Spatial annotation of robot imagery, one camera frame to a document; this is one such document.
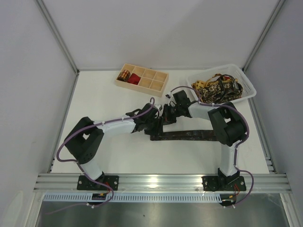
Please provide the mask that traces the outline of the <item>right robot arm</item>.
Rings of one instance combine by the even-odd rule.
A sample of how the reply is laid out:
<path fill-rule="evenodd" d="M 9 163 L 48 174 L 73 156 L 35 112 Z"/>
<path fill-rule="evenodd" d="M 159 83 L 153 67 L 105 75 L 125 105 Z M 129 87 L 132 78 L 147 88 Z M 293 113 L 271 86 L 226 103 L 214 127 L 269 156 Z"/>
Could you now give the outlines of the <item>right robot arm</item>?
<path fill-rule="evenodd" d="M 190 101 L 186 92 L 173 94 L 173 104 L 165 104 L 162 112 L 163 123 L 173 124 L 177 118 L 200 118 L 209 120 L 214 135 L 221 144 L 221 163 L 218 168 L 219 189 L 226 190 L 240 179 L 237 167 L 238 146 L 249 137 L 249 126 L 243 115 L 231 102 L 221 105 Z"/>

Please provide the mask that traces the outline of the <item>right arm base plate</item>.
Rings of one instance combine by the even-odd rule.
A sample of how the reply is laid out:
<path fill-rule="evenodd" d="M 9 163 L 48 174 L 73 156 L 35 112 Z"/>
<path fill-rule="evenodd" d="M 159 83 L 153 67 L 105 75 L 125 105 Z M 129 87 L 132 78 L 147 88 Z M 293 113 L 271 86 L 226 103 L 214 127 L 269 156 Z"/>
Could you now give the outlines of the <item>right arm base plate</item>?
<path fill-rule="evenodd" d="M 224 175 L 206 175 L 202 177 L 203 190 L 215 191 L 246 191 L 247 187 L 243 176 L 225 177 Z"/>

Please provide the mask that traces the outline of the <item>white plastic basket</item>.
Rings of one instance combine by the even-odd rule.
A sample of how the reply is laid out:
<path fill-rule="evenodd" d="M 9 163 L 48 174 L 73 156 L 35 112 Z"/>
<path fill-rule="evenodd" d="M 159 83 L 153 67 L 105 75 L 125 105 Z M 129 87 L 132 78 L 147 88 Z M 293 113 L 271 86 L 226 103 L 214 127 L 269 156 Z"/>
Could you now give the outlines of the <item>white plastic basket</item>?
<path fill-rule="evenodd" d="M 207 81 L 217 73 L 220 73 L 222 75 L 224 74 L 231 75 L 238 80 L 238 83 L 242 85 L 243 87 L 242 95 L 240 98 L 232 100 L 232 103 L 234 105 L 237 105 L 238 103 L 242 103 L 243 101 L 246 101 L 247 99 L 252 98 L 257 94 L 251 81 L 247 78 L 244 72 L 235 64 L 221 65 L 206 70 L 202 70 L 199 73 L 187 76 L 186 78 L 187 85 L 191 86 L 197 80 Z"/>

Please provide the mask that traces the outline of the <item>brown blue-flowered tie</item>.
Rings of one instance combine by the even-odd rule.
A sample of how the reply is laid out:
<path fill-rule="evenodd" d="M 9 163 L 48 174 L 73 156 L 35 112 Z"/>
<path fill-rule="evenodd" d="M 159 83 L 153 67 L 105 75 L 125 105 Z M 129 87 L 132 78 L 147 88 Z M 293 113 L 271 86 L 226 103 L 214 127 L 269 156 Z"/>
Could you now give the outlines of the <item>brown blue-flowered tie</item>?
<path fill-rule="evenodd" d="M 189 130 L 161 132 L 150 136 L 151 141 L 218 141 L 213 130 Z"/>

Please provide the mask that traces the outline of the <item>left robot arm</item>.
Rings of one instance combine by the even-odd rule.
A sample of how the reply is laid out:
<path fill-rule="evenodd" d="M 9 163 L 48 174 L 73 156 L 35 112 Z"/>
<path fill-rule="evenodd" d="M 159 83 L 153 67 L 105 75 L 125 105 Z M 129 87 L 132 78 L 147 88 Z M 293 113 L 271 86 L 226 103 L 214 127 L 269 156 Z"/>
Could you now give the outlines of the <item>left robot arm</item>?
<path fill-rule="evenodd" d="M 107 122 L 94 123 L 90 118 L 83 117 L 64 140 L 64 146 L 89 179 L 103 183 L 104 172 L 95 160 L 101 142 L 116 135 L 151 129 L 161 110 L 162 105 L 147 103 L 143 109 Z"/>

